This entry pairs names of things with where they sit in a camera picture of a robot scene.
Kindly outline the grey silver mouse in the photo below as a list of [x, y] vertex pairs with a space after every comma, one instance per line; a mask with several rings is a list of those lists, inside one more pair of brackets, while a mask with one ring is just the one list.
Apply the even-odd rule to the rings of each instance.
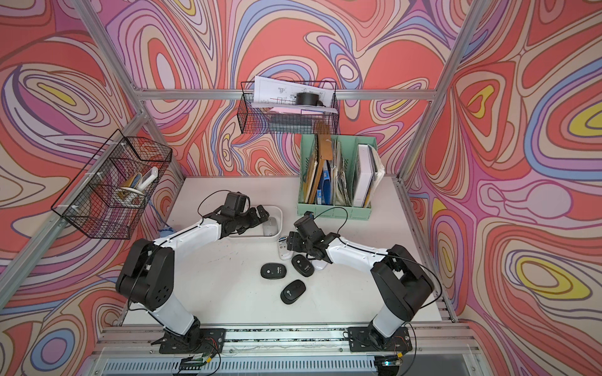
[[268, 221], [262, 224], [263, 236], [273, 237], [278, 234], [277, 220], [274, 217], [270, 217]]

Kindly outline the white plastic storage box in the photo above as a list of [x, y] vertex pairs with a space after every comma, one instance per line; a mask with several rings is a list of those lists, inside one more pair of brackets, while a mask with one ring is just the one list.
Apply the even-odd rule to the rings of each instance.
[[265, 205], [265, 210], [269, 214], [268, 221], [263, 222], [252, 229], [240, 234], [229, 236], [229, 240], [242, 243], [263, 243], [277, 241], [282, 235], [283, 211], [274, 205]]

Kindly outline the black mouse front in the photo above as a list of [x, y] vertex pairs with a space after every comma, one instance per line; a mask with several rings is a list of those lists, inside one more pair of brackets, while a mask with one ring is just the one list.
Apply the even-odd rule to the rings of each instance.
[[302, 280], [294, 280], [283, 289], [280, 294], [281, 301], [285, 303], [285, 305], [292, 305], [306, 292], [306, 290], [307, 287]]

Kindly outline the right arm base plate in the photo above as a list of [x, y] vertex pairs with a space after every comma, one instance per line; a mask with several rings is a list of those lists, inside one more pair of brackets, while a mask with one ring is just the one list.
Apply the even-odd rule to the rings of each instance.
[[372, 327], [348, 327], [345, 332], [352, 353], [406, 354], [413, 350], [412, 337], [404, 326], [399, 327], [391, 337], [382, 336]]

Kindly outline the black mouse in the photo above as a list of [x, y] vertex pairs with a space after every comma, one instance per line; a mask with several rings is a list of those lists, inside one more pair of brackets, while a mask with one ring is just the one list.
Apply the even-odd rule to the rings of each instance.
[[314, 274], [314, 266], [304, 255], [295, 255], [292, 258], [293, 268], [303, 277], [311, 277]]
[[285, 303], [285, 305], [292, 305], [306, 292], [306, 290], [307, 287], [302, 280], [294, 280], [283, 289], [280, 294], [281, 301]]
[[260, 268], [260, 276], [267, 280], [280, 280], [286, 274], [286, 266], [281, 263], [266, 263]]

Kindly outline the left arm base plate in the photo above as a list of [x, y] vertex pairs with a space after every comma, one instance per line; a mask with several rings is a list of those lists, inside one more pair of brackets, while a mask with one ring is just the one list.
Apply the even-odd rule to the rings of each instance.
[[159, 345], [161, 354], [207, 354], [220, 353], [227, 331], [224, 328], [193, 327], [186, 335], [177, 335], [164, 330], [164, 335], [153, 345]]

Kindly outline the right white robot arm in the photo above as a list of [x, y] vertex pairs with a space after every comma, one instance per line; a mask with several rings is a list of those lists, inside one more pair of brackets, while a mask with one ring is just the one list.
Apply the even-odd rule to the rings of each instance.
[[294, 227], [287, 238], [288, 250], [372, 276], [383, 301], [383, 308], [367, 327], [368, 338], [375, 346], [387, 344], [403, 324], [426, 307], [435, 291], [434, 274], [399, 244], [389, 249], [374, 248], [338, 233], [324, 233], [311, 211], [297, 219]]

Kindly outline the white mouse with buttons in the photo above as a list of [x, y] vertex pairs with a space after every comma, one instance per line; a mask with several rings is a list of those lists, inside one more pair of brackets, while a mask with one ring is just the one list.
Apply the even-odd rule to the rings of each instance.
[[288, 250], [287, 237], [281, 237], [277, 241], [277, 253], [280, 260], [286, 261], [294, 257], [295, 252]]

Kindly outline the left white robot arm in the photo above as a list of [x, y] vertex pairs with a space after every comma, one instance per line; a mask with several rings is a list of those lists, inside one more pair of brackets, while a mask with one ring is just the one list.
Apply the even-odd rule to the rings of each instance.
[[168, 332], [185, 336], [197, 318], [174, 293], [177, 259], [232, 234], [259, 227], [269, 217], [261, 205], [242, 212], [222, 206], [170, 236], [153, 241], [139, 239], [129, 250], [115, 289], [127, 301], [142, 305]]

